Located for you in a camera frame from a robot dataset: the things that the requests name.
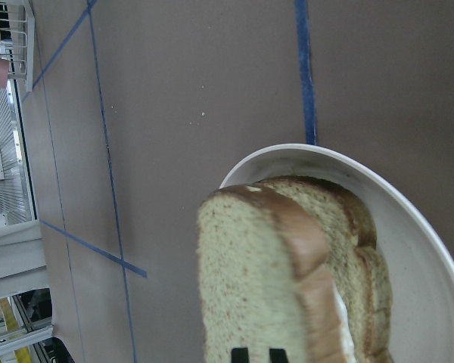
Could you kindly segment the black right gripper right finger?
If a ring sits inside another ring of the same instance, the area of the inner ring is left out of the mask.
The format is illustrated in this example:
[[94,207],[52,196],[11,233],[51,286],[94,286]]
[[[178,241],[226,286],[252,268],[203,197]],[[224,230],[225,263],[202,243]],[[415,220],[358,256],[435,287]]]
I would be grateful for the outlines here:
[[284,349],[270,348],[269,349],[270,363],[288,363],[288,356]]

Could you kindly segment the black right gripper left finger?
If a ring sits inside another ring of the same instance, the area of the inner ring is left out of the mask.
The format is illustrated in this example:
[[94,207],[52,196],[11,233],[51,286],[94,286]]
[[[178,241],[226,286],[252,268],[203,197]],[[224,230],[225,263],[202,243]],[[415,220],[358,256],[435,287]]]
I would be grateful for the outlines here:
[[231,350],[231,363],[249,363],[249,351],[247,347],[235,347]]

